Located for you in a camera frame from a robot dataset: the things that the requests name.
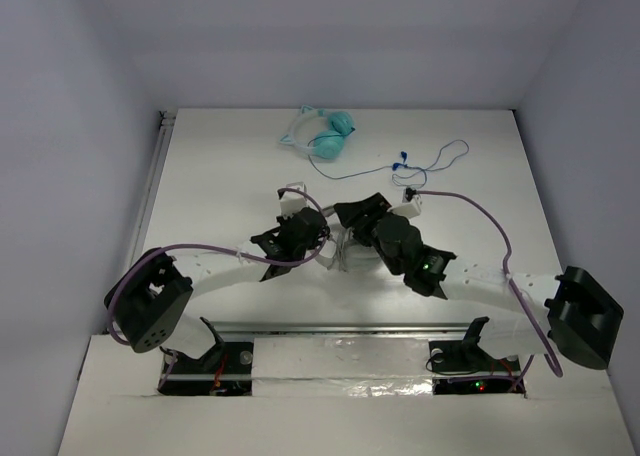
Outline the white grey over-ear headphones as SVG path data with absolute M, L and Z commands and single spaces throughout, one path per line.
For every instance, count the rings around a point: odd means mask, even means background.
M 379 254 L 371 248 L 360 245 L 350 229 L 341 226 L 333 205 L 322 208 L 322 214 L 329 223 L 328 241 L 315 261 L 329 271 L 344 273 L 370 273 L 383 266 Z

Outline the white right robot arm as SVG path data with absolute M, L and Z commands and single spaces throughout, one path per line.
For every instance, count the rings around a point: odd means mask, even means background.
M 425 244 L 405 211 L 393 210 L 379 193 L 333 209 L 341 226 L 373 248 L 413 292 L 511 313 L 501 320 L 481 316 L 469 325 L 461 354 L 470 367 L 541 354 L 557 375 L 561 357 L 588 369 L 608 368 L 624 310 L 587 270 L 569 266 L 559 275 L 536 275 L 511 271 L 508 256 L 498 269 L 465 260 Z

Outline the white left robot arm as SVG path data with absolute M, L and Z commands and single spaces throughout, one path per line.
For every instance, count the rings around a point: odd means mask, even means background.
M 237 249 L 180 243 L 143 253 L 104 298 L 110 336 L 138 354 L 174 350 L 200 370 L 215 368 L 221 344 L 208 336 L 193 340 L 181 322 L 189 302 L 284 276 L 314 259 L 329 235 L 324 215 L 310 207 L 277 222 Z

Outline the teal cat-ear headphones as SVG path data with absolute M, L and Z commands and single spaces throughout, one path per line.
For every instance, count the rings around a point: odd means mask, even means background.
M 315 120 L 324 120 L 326 128 L 302 144 L 297 140 L 297 132 L 304 125 Z M 289 125 L 287 132 L 279 139 L 279 143 L 292 147 L 308 157 L 333 161 L 340 155 L 346 139 L 355 130 L 354 119 L 346 111 L 329 111 L 303 105 Z

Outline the blue wired earbuds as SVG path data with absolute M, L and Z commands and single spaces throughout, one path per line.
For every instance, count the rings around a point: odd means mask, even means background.
M 391 182 L 397 187 L 422 189 L 428 183 L 430 174 L 446 171 L 469 152 L 470 145 L 465 140 L 455 139 L 443 145 L 431 163 L 420 166 L 411 164 L 408 153 L 401 151 L 400 160 L 391 166 Z

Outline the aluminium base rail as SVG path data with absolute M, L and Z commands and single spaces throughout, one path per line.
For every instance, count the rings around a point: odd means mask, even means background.
M 289 323 L 230 323 L 213 322 L 212 326 L 220 335 L 319 335 L 319 334 L 395 334 L 395 333 L 465 333 L 472 322 L 449 322 L 443 324 L 289 324 Z

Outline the aluminium side rail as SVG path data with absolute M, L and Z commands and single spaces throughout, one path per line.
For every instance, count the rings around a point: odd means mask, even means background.
M 121 266 L 120 275 L 116 279 L 115 286 L 133 267 L 144 252 L 144 243 L 149 227 L 152 210 L 154 207 L 164 163 L 170 146 L 170 141 L 177 119 L 177 109 L 160 112 L 160 122 L 154 151 L 151 157 L 149 171 L 135 218 L 130 243 Z

